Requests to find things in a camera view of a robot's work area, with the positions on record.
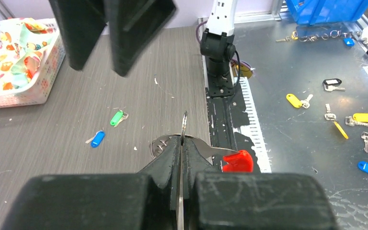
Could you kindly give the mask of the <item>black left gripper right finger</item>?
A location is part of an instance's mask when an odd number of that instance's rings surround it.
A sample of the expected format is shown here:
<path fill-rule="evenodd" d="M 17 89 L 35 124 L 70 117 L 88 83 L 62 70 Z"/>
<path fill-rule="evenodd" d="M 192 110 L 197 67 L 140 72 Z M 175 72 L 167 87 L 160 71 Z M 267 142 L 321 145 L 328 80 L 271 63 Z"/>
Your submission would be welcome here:
<path fill-rule="evenodd" d="M 220 172 L 183 144 L 186 230 L 336 230 L 324 189 L 295 173 Z"/>

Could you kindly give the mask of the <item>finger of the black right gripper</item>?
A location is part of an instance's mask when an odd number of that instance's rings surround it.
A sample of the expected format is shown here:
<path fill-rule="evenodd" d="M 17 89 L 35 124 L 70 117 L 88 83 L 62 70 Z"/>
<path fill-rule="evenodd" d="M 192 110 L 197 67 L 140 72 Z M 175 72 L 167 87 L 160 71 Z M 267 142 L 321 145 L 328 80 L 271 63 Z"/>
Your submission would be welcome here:
<path fill-rule="evenodd" d="M 112 67 L 128 75 L 141 53 L 174 16 L 172 0 L 105 0 Z"/>
<path fill-rule="evenodd" d="M 69 65 L 83 70 L 106 26 L 103 0 L 50 0 Z"/>

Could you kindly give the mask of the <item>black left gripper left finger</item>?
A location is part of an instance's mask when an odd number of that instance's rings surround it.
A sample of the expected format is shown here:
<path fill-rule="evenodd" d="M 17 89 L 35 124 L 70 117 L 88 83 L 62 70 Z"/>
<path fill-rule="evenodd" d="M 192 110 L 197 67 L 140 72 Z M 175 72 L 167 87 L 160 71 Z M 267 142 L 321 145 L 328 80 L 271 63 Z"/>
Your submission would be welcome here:
<path fill-rule="evenodd" d="M 4 230 L 175 230 L 181 140 L 137 173 L 54 174 L 31 178 L 2 225 Z"/>

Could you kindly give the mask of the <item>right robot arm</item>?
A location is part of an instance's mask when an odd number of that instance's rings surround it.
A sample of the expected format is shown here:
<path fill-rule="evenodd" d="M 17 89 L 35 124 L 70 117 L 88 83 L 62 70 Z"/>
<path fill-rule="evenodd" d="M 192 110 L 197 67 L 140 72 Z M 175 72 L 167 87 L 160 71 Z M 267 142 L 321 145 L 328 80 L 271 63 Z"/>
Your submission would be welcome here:
<path fill-rule="evenodd" d="M 211 97 L 235 93 L 230 62 L 238 56 L 233 43 L 236 4 L 234 0 L 214 1 L 205 29 L 199 36 Z M 103 30 L 108 28 L 112 68 L 122 77 L 130 72 L 176 11 L 172 0 L 52 0 L 50 6 L 69 65 L 74 70 L 84 68 Z"/>

